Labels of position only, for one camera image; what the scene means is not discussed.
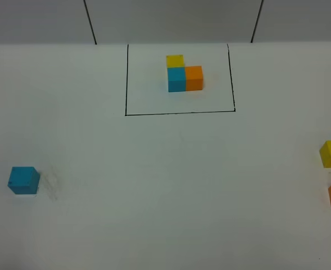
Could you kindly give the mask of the yellow template block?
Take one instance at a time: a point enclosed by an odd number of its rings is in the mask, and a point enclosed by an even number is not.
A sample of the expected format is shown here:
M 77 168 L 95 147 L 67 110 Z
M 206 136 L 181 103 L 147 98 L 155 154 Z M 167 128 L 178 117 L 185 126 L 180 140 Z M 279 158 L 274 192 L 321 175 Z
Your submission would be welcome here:
M 167 68 L 181 68 L 185 66 L 183 55 L 167 55 L 166 62 Z

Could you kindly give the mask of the blue template block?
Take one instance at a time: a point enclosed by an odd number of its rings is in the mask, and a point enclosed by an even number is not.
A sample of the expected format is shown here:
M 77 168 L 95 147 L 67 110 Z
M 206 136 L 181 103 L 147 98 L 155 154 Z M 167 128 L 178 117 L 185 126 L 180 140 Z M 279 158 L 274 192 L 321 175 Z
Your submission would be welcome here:
M 168 92 L 186 91 L 185 67 L 171 67 L 167 69 Z

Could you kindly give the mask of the orange template block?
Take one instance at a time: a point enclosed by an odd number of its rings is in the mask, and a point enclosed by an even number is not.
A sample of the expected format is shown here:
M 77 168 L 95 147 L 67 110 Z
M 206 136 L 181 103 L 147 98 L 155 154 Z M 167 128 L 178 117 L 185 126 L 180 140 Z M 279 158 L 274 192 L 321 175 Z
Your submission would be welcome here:
M 186 66 L 186 91 L 201 91 L 203 89 L 203 70 L 201 66 Z

